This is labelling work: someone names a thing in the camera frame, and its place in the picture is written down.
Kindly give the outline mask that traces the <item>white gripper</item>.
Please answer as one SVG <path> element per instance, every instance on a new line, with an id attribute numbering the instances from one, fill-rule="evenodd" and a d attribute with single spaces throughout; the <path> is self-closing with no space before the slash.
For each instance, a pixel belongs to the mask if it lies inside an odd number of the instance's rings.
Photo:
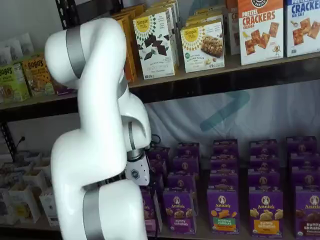
<path id="1" fill-rule="evenodd" d="M 148 186 L 150 183 L 150 167 L 144 152 L 128 152 L 125 177 L 138 186 Z"/>

